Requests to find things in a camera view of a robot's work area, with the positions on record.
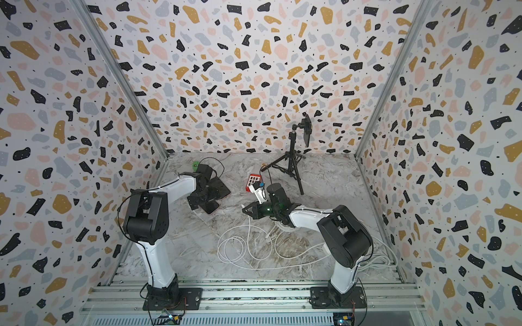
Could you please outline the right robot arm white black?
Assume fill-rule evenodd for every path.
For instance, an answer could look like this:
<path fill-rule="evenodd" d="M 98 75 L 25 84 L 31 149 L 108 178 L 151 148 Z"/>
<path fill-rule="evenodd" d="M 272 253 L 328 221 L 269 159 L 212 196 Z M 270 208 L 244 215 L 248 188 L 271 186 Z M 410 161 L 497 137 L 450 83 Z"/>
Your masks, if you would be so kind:
<path fill-rule="evenodd" d="M 334 272 L 328 286 L 325 303 L 319 303 L 318 294 L 311 295 L 311 304 L 326 308 L 353 304 L 350 295 L 355 292 L 356 275 L 366 254 L 373 250 L 373 239 L 366 227 L 344 205 L 320 210 L 291 202 L 280 183 L 267 189 L 257 181 L 249 186 L 257 201 L 243 207 L 242 211 L 254 220 L 269 217 L 278 228 L 295 230 L 305 228 L 319 232 L 326 251 L 334 258 Z"/>

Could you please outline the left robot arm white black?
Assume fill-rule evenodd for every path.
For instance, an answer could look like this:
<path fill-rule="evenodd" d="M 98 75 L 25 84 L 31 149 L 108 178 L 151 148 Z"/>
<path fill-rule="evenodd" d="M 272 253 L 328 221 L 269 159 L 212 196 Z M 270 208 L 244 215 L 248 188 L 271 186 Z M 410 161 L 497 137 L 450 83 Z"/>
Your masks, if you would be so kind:
<path fill-rule="evenodd" d="M 163 240 L 169 230 L 169 207 L 186 198 L 193 211 L 202 209 L 210 214 L 219 208 L 218 201 L 231 193 L 212 174 L 212 167 L 199 164 L 195 172 L 182 173 L 149 190 L 134 190 L 127 199 L 122 231 L 137 244 L 144 259 L 148 272 L 147 303 L 151 306 L 175 306 L 182 299 Z"/>

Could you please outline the phone on tripod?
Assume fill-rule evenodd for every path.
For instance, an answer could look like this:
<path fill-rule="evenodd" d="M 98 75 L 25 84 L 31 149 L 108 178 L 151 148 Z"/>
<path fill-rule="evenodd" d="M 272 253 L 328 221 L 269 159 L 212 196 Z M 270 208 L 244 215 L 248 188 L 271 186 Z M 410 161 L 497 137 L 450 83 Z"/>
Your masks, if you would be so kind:
<path fill-rule="evenodd" d="M 300 128 L 304 130 L 304 134 L 303 134 L 304 144 L 308 148 L 308 146 L 310 144 L 312 131 L 313 131 L 313 126 L 312 126 L 312 121 L 311 121 L 309 115 L 306 113 L 303 114 L 303 119 L 301 120 Z"/>

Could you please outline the red calculator toy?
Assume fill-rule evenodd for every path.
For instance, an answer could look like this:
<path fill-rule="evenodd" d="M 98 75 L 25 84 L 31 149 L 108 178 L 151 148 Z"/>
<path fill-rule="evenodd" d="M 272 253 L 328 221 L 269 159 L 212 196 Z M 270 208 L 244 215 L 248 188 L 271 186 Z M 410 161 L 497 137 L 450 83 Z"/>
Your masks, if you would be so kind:
<path fill-rule="evenodd" d="M 250 192 L 250 186 L 254 185 L 256 182 L 262 183 L 262 177 L 257 174 L 250 174 L 247 179 L 246 191 Z"/>

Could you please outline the black tripod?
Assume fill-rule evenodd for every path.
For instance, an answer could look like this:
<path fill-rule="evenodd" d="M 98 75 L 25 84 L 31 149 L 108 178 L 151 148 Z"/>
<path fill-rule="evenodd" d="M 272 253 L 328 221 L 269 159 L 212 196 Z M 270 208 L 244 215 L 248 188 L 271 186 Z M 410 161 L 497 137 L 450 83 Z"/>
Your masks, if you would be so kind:
<path fill-rule="evenodd" d="M 269 170 L 270 168 L 276 168 L 277 170 L 281 171 L 282 173 L 287 174 L 291 178 L 295 179 L 298 184 L 300 194 L 304 195 L 305 193 L 304 193 L 302 181 L 301 181 L 299 170 L 298 170 L 298 163 L 303 158 L 303 155 L 297 153 L 297 151 L 295 150 L 295 145 L 296 145 L 296 131 L 295 130 L 292 130 L 291 132 L 289 132 L 289 139 L 290 139 L 290 149 L 288 151 L 286 151 L 283 156 L 281 156 L 277 160 L 273 161 L 272 163 L 266 165 L 266 167 L 264 169 L 261 168 L 260 173 L 265 172 L 265 171 Z M 280 166 L 279 163 L 281 161 L 287 161 L 288 167 L 284 168 L 284 167 Z"/>

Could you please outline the left circuit board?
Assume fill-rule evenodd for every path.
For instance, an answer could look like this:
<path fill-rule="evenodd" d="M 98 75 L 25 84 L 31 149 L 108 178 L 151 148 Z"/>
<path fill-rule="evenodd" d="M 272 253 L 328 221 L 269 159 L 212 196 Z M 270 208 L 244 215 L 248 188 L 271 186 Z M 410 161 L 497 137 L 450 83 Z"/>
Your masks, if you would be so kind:
<path fill-rule="evenodd" d="M 157 320 L 157 325 L 181 325 L 185 313 L 175 314 L 166 309 L 162 312 Z"/>

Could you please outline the circuit board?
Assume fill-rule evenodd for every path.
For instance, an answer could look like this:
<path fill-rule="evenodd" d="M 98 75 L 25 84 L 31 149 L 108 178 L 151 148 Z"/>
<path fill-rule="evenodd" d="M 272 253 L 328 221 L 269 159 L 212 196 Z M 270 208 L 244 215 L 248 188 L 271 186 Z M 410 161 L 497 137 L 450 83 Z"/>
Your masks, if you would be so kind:
<path fill-rule="evenodd" d="M 335 312 L 333 314 L 333 326 L 355 326 L 353 312 Z"/>
<path fill-rule="evenodd" d="M 162 312 L 157 320 L 157 325 L 181 325 L 185 313 L 175 314 L 166 309 Z"/>

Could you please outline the right circuit board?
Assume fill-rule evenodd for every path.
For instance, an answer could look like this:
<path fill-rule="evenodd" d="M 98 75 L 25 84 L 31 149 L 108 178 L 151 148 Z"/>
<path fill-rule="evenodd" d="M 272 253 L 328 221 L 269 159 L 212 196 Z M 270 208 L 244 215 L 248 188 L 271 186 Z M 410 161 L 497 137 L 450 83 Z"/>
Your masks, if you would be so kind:
<path fill-rule="evenodd" d="M 335 312 L 333 314 L 333 326 L 355 326 L 353 312 Z"/>

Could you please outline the aluminium rail frame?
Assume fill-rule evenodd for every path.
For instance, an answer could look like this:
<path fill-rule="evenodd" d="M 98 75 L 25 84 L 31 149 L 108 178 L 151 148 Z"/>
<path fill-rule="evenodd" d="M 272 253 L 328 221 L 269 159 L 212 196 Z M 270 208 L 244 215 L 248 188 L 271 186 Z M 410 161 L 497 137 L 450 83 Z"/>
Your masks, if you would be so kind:
<path fill-rule="evenodd" d="M 431 325 L 417 285 L 361 283 L 335 305 L 325 281 L 187 281 L 182 299 L 165 308 L 145 302 L 144 280 L 122 278 L 95 287 L 81 309 L 83 325 L 159 325 L 182 316 L 182 325 Z"/>

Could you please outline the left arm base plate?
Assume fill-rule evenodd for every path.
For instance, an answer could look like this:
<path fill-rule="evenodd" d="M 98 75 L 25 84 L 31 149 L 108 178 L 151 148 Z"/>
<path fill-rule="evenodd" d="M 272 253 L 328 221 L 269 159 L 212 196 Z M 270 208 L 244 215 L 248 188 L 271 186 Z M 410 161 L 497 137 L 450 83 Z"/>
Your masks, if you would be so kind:
<path fill-rule="evenodd" d="M 200 307 L 203 289 L 198 287 L 191 288 L 167 288 L 162 289 L 148 286 L 147 300 L 144 302 L 143 310 L 161 311 L 182 310 L 197 311 Z"/>

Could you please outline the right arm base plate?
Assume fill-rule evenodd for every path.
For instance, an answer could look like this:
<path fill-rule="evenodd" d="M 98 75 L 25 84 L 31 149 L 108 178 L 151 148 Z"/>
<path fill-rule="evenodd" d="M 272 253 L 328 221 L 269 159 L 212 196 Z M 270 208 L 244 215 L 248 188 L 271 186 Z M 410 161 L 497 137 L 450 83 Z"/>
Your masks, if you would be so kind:
<path fill-rule="evenodd" d="M 311 287 L 309 303 L 313 309 L 366 309 L 366 295 L 361 286 L 339 293 L 332 285 Z"/>

